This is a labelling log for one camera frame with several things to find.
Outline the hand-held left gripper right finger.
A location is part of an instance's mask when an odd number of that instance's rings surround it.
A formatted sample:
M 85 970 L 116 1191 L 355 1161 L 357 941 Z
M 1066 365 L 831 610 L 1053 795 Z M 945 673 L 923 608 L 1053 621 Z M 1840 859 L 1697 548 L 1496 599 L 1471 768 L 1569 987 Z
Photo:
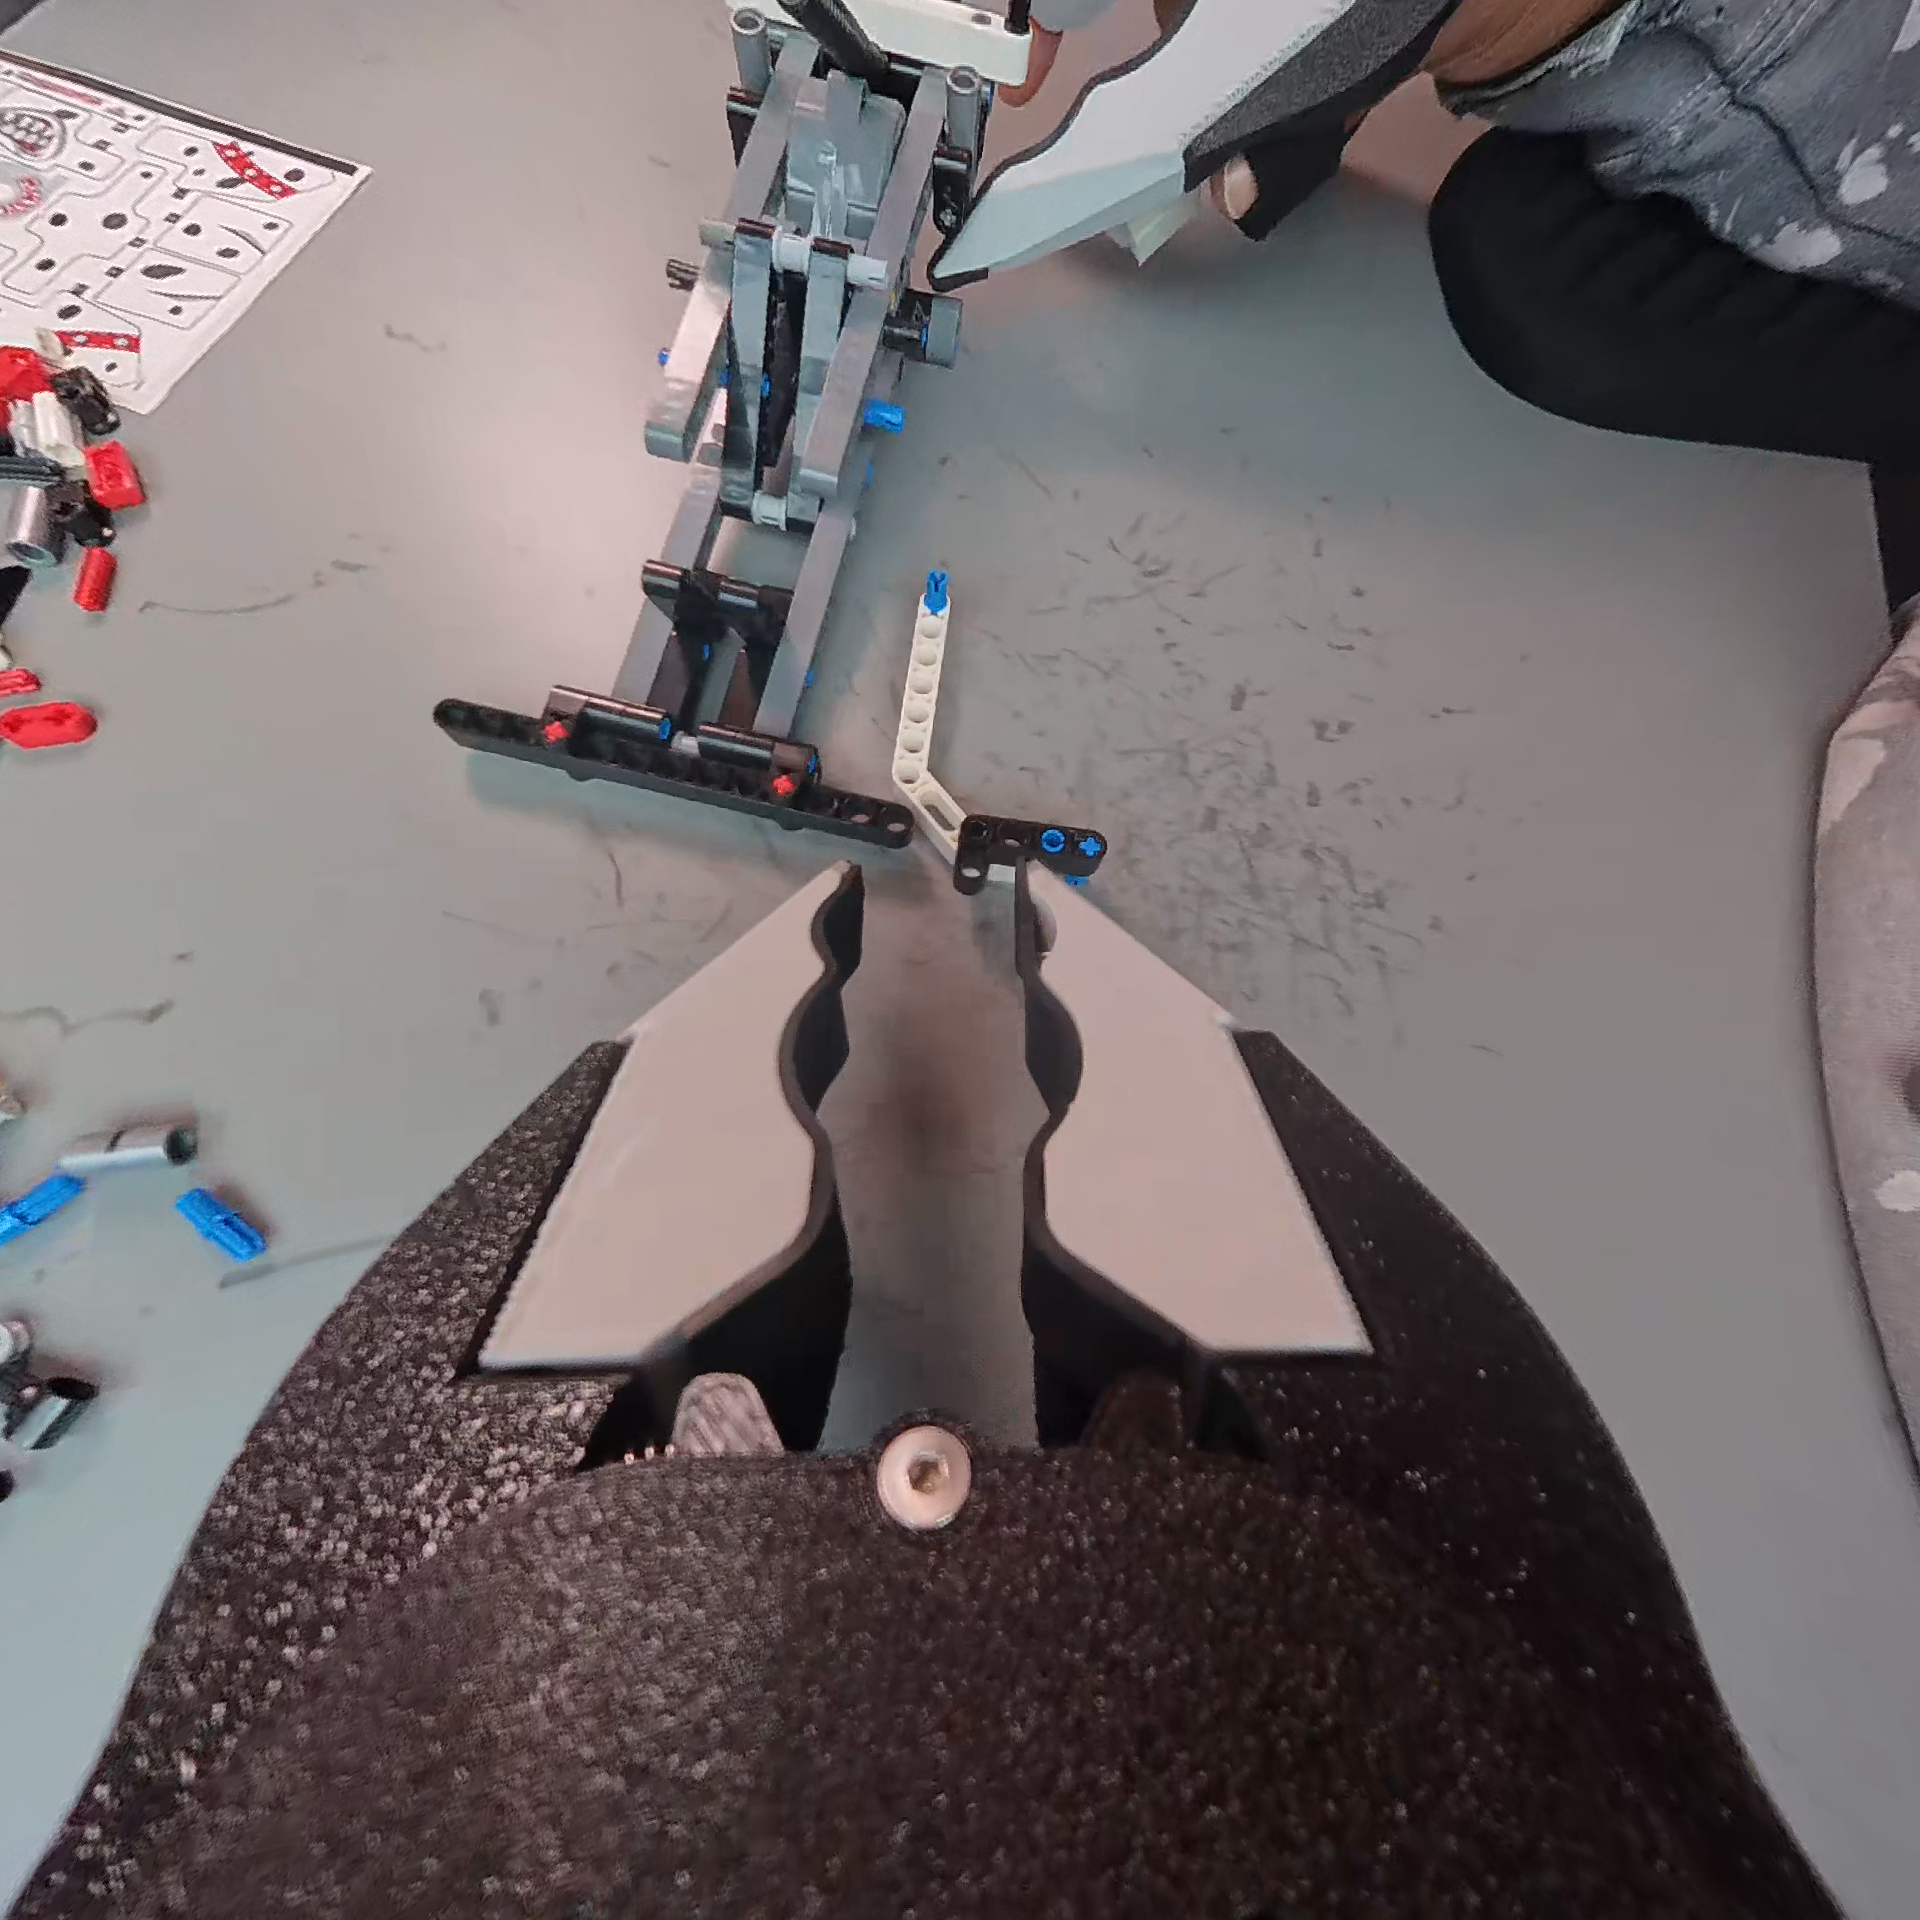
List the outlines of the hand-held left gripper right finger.
M 1369 1355 L 1235 1017 L 1036 861 L 1018 970 L 1036 1253 L 1202 1355 Z

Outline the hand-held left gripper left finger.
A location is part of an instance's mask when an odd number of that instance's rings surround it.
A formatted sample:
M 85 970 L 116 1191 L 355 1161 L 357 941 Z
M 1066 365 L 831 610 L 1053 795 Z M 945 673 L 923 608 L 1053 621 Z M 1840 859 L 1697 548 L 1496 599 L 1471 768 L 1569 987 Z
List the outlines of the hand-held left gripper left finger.
M 837 861 L 616 1040 L 619 1059 L 475 1347 L 480 1375 L 636 1375 L 825 1220 L 864 875 Z

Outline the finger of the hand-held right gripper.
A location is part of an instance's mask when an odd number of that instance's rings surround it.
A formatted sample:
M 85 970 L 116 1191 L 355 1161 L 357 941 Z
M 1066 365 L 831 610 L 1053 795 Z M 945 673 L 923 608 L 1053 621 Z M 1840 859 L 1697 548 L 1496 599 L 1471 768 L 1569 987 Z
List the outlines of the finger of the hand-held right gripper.
M 1139 60 L 1093 77 L 1064 122 L 983 181 L 928 263 L 953 293 L 1177 202 L 1200 138 L 1303 58 L 1346 3 L 1197 3 Z

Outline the black angled toy beam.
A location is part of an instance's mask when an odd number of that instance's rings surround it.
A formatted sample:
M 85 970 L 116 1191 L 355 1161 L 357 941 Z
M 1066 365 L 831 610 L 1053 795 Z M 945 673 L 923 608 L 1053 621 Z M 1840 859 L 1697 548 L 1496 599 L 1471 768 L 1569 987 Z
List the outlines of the black angled toy beam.
M 1013 880 L 1023 866 L 1041 866 L 1064 880 L 1073 866 L 1073 853 L 1048 857 L 1037 850 L 1037 832 L 1045 825 L 1066 827 L 1069 841 L 1091 827 L 1005 819 L 997 813 L 970 813 L 956 831 L 951 857 L 951 885 L 961 896 L 976 896 L 991 882 Z

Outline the grey black toy truck chassis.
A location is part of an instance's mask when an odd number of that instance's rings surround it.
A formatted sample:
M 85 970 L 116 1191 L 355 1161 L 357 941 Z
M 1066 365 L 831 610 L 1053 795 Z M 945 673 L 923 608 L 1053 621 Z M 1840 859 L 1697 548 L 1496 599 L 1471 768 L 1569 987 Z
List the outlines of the grey black toy truck chassis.
M 645 426 L 688 480 L 612 691 L 536 713 L 443 699 L 457 747 L 906 848 L 898 800 L 828 783 L 801 707 L 906 365 L 949 368 L 963 307 L 912 282 L 927 225 L 976 194 L 999 90 L 1026 80 L 1029 5 L 732 5 L 735 184 Z

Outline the white angled toy beam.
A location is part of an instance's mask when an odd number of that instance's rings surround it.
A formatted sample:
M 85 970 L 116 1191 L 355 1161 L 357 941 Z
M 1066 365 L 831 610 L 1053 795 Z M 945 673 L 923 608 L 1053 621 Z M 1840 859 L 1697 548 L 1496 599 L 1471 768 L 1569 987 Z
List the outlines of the white angled toy beam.
M 935 853 L 953 868 L 953 836 L 967 810 L 932 772 L 930 754 L 945 679 L 949 621 L 922 618 L 922 601 L 908 644 L 904 699 L 898 709 L 892 779 L 893 792 Z

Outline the person's right forearm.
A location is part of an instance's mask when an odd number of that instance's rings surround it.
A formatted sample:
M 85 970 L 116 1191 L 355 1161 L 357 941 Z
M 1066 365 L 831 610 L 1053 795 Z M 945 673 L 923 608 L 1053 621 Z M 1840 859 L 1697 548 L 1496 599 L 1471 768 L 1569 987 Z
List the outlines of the person's right forearm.
M 1625 202 L 1685 203 L 1761 266 L 1917 309 L 1917 5 L 1635 3 L 1457 114 L 1576 138 Z

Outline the grey desk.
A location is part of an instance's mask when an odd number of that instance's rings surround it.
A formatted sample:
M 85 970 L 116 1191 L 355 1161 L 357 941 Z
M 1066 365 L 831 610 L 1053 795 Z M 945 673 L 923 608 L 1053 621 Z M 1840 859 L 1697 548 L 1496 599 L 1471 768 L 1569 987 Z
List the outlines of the grey desk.
M 153 1168 L 4 1250 L 104 1388 L 4 1503 L 4 1907 L 303 1345 L 562 1073 L 847 857 L 474 760 L 443 697 L 608 688 L 681 492 L 663 260 L 730 194 L 719 5 L 44 5 L 13 53 L 371 167 L 129 443 L 100 717 L 4 757 L 4 1194 L 187 1112 L 272 1240 Z M 1197 223 L 967 297 L 833 599 L 804 729 L 885 789 L 949 568 L 938 765 L 1113 836 L 1091 899 L 1279 1034 L 1573 1361 L 1768 1787 L 1915 1912 L 1915 1491 L 1834 1203 L 1809 850 L 1888 652 L 1865 480 L 1597 434 L 1457 346 L 1425 90 L 1271 242 Z

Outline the grey connector pin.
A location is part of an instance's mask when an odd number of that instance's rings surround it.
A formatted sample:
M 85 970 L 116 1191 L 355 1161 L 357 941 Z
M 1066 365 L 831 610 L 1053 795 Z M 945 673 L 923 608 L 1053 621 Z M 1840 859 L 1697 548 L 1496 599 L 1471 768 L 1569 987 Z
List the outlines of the grey connector pin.
M 200 1153 L 202 1129 L 195 1115 L 129 1120 L 79 1136 L 56 1168 L 65 1177 L 95 1179 L 114 1171 L 185 1168 Z

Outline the black grey connector piece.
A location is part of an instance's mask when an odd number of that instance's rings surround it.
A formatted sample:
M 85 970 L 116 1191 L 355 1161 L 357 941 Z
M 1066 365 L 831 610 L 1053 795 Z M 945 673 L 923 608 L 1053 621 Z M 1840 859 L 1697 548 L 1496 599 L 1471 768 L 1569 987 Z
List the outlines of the black grey connector piece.
M 100 1388 L 83 1377 L 44 1375 L 28 1321 L 3 1316 L 3 1439 L 13 1452 L 47 1452 L 88 1418 Z

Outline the pile of red white pieces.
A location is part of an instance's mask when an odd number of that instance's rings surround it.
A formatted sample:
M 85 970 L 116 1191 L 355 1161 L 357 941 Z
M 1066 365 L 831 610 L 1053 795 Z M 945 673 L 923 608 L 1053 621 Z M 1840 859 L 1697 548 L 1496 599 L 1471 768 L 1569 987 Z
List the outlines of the pile of red white pieces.
M 116 588 L 120 522 L 149 506 L 124 421 L 85 346 L 121 335 L 4 339 L 3 346 L 3 625 L 42 577 L 67 577 L 68 601 L 100 618 Z

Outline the white sticker sheet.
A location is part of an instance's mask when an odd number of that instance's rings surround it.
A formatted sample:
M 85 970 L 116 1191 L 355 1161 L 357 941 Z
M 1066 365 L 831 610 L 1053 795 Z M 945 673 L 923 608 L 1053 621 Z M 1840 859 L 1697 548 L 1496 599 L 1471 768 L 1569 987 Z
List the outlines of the white sticker sheet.
M 3 55 L 4 346 L 149 416 L 371 179 L 68 66 Z

